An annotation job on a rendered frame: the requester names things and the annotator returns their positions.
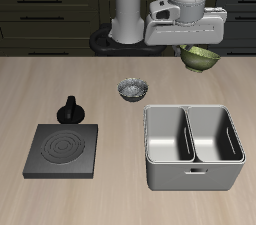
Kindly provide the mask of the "dark kitchen cupboards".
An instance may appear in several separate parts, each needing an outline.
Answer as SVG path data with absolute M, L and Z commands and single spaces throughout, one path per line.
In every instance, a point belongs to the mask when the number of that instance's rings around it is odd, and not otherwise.
M 115 0 L 61 0 L 61 4 L 22 4 L 0 0 L 0 56 L 28 56 L 28 52 L 68 52 L 69 56 L 94 56 L 90 36 L 115 17 Z M 224 39 L 210 50 L 221 56 L 256 56 L 256 4 L 238 0 L 206 0 L 228 12 Z M 20 20 L 20 17 L 57 17 L 62 21 Z

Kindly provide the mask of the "flat black base plate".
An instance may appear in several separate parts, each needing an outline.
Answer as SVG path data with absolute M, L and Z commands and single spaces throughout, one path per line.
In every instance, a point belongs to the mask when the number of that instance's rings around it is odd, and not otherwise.
M 148 46 L 144 41 L 135 44 L 121 44 L 109 37 L 112 25 L 103 23 L 89 40 L 90 48 L 98 57 L 159 57 L 166 45 Z

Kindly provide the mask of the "green bowl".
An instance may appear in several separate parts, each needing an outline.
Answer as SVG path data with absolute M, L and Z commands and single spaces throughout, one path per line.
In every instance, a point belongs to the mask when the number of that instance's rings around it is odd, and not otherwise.
M 185 67 L 191 71 L 202 73 L 205 70 L 212 68 L 220 56 L 209 50 L 193 46 L 190 50 L 186 45 L 181 45 L 181 60 Z

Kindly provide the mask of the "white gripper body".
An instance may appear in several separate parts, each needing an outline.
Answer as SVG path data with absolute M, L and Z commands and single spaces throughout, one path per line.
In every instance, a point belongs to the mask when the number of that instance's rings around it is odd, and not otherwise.
M 221 7 L 205 8 L 195 24 L 184 26 L 176 21 L 146 18 L 144 41 L 147 45 L 218 44 L 223 40 L 227 11 Z

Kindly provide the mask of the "dark grey stove plate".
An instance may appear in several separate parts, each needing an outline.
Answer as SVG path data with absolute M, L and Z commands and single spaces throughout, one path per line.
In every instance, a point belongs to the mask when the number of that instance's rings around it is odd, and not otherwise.
M 23 177 L 92 179 L 97 136 L 97 124 L 39 124 Z

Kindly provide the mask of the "white two-bin basket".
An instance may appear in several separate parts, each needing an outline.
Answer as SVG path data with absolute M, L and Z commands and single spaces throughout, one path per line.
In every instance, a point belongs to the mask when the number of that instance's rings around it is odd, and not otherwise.
M 223 105 L 147 105 L 144 143 L 147 184 L 155 191 L 225 191 L 246 161 Z

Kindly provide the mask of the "small grey fluted bowl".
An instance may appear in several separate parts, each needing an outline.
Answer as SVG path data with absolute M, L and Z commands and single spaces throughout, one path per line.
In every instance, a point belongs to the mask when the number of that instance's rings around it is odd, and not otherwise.
M 148 92 L 148 84 L 139 78 L 126 78 L 117 85 L 119 95 L 128 102 L 142 100 Z

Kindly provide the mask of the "round black stove knob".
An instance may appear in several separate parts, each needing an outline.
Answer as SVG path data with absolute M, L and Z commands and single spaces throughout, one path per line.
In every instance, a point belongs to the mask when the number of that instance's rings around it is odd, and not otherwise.
M 79 124 L 84 117 L 85 111 L 76 103 L 74 96 L 69 96 L 66 104 L 57 112 L 57 120 L 61 124 Z

